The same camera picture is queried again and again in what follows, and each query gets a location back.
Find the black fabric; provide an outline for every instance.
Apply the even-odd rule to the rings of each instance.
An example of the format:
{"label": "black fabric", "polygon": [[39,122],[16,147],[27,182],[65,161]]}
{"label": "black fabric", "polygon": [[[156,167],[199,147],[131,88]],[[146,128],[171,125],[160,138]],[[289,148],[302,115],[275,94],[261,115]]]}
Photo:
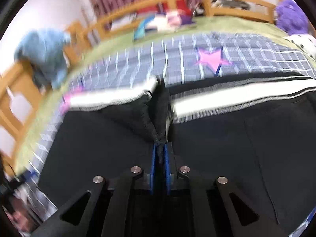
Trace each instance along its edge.
{"label": "black fabric", "polygon": [[97,111],[69,111],[38,187],[60,207],[97,175],[110,179],[132,166],[150,165],[153,144]]}
{"label": "black fabric", "polygon": [[2,155],[0,154],[0,184],[3,184],[5,180],[4,176],[4,166],[2,162]]}
{"label": "black fabric", "polygon": [[227,83],[233,81],[240,81],[249,78],[272,78],[272,77],[288,77],[288,76],[300,76],[299,73],[296,72],[273,72],[273,73],[254,73],[254,74],[239,74],[239,75],[230,75],[225,77],[212,77],[206,78],[198,81],[186,82],[182,85],[176,85],[168,88],[168,92],[170,96],[176,95],[178,93],[182,93],[185,91],[190,91],[194,89],[200,89],[209,87],[212,85],[216,85],[219,83]]}
{"label": "black fabric", "polygon": [[[173,94],[188,90],[172,89]],[[174,124],[168,139],[185,165],[207,179],[227,177],[289,234],[316,203],[315,106],[314,92],[268,101]]]}
{"label": "black fabric", "polygon": [[148,114],[152,124],[155,126],[158,135],[158,142],[156,142],[156,153],[158,155],[158,164],[163,164],[163,146],[166,143],[166,123],[169,115],[168,106],[170,104],[169,93],[165,87],[164,82],[157,86],[152,99],[148,103]]}

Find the metal bolt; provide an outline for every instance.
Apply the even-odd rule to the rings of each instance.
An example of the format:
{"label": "metal bolt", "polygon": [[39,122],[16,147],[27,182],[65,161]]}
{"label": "metal bolt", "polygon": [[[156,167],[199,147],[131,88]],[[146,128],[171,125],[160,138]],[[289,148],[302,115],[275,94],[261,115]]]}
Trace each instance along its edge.
{"label": "metal bolt", "polygon": [[134,166],[131,168],[131,172],[136,174],[139,173],[142,169],[139,166]]}
{"label": "metal bolt", "polygon": [[220,184],[225,184],[228,182],[228,179],[224,176],[220,176],[217,181],[220,183]]}
{"label": "metal bolt", "polygon": [[94,183],[102,183],[103,182],[103,177],[102,176],[95,176],[93,177],[93,182]]}
{"label": "metal bolt", "polygon": [[182,166],[182,167],[180,167],[180,171],[182,173],[189,173],[190,172],[190,168],[188,166]]}

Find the red pillow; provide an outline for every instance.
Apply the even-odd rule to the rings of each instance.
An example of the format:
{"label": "red pillow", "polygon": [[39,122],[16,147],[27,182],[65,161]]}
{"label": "red pillow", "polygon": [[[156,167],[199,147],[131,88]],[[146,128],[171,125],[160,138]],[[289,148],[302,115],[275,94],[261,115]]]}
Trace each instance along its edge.
{"label": "red pillow", "polygon": [[158,6],[157,5],[152,5],[152,6],[148,6],[142,9],[137,10],[137,14],[145,14],[148,12],[159,12]]}
{"label": "red pillow", "polygon": [[[185,0],[177,0],[176,1],[176,5],[177,5],[178,10],[183,10],[185,12],[185,14],[188,15],[188,16],[192,15],[192,11],[186,5]],[[163,10],[165,12],[169,9],[167,3],[163,3],[162,7],[163,7]]]}

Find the pink star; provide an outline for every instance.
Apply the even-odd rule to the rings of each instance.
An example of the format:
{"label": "pink star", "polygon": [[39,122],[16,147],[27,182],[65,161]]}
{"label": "pink star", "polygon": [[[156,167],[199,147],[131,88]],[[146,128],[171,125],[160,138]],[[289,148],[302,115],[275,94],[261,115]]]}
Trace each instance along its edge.
{"label": "pink star", "polygon": [[197,48],[197,52],[199,54],[197,63],[205,64],[216,76],[222,64],[231,65],[229,61],[222,59],[222,49],[210,53],[202,48]]}

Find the blue plaid blanket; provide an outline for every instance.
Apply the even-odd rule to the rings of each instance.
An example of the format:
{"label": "blue plaid blanket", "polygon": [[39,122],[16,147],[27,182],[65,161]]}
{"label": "blue plaid blanket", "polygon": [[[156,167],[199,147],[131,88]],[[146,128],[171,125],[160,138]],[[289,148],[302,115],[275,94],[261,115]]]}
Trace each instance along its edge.
{"label": "blue plaid blanket", "polygon": [[[211,69],[196,63],[197,47],[210,52],[222,48],[223,58],[231,62],[231,65],[222,65],[219,76],[295,71],[316,78],[315,69],[300,50],[275,44],[261,35],[211,32],[176,36],[111,54],[77,75],[71,81],[69,90],[79,86],[85,91],[122,86],[132,88],[134,84],[147,80],[151,75],[163,78],[167,86],[214,77]],[[36,144],[37,149],[34,152],[34,159],[30,161],[30,167],[39,174],[62,121],[63,116],[57,109]],[[37,181],[38,177],[35,177],[33,183],[29,184],[29,200],[33,209],[43,220],[46,220],[56,208],[36,188]],[[314,213],[315,211],[307,217],[297,231],[292,233],[292,237],[299,236]]]}

